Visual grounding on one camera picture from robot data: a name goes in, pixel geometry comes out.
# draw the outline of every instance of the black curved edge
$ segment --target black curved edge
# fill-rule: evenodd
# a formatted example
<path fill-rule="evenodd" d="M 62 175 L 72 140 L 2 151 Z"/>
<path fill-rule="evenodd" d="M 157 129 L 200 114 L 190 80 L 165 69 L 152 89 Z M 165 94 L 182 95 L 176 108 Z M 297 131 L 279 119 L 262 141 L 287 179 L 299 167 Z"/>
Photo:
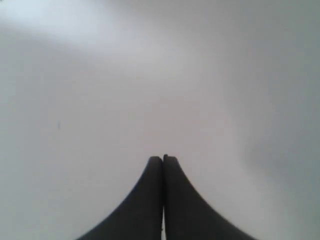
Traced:
<path fill-rule="evenodd" d="M 192 186 L 177 158 L 163 158 L 167 240 L 254 240 L 211 208 Z"/>
<path fill-rule="evenodd" d="M 162 160 L 151 157 L 137 184 L 119 207 L 78 240 L 161 240 L 162 176 Z"/>

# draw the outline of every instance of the dark plastic piece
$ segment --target dark plastic piece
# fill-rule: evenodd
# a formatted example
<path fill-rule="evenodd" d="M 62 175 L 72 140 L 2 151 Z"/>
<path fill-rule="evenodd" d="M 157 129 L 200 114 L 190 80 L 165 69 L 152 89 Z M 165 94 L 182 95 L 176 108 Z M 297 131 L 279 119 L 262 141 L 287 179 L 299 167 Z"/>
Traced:
<path fill-rule="evenodd" d="M 139 181 L 121 205 L 78 240 L 161 240 L 162 160 L 151 157 Z"/>
<path fill-rule="evenodd" d="M 167 240 L 254 240 L 206 203 L 175 157 L 164 156 L 163 179 Z"/>

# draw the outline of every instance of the white wall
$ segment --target white wall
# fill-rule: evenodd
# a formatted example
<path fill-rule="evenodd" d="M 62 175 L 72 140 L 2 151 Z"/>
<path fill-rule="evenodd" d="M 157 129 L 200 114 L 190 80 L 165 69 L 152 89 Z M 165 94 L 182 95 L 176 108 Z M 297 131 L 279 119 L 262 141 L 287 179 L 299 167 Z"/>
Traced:
<path fill-rule="evenodd" d="M 0 239 L 78 237 L 165 153 L 254 237 L 319 239 L 319 9 L 1 2 Z"/>

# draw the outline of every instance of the gray background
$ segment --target gray background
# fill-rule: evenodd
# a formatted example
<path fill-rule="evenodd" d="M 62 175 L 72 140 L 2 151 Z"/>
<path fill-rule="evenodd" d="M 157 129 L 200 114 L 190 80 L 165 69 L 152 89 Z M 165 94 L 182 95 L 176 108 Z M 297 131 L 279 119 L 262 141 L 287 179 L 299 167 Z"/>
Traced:
<path fill-rule="evenodd" d="M 254 237 L 318 240 L 319 10 L 2 1 L 0 239 L 75 239 L 168 153 Z"/>

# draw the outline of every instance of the black object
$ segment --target black object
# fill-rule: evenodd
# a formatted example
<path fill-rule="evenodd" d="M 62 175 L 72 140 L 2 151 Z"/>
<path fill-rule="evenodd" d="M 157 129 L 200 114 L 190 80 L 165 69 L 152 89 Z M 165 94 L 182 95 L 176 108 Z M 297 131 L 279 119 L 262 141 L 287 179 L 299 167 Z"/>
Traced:
<path fill-rule="evenodd" d="M 175 157 L 164 156 L 163 179 L 167 240 L 254 240 L 206 203 Z"/>
<path fill-rule="evenodd" d="M 78 240 L 161 240 L 162 160 L 151 157 L 139 181 L 121 205 Z"/>

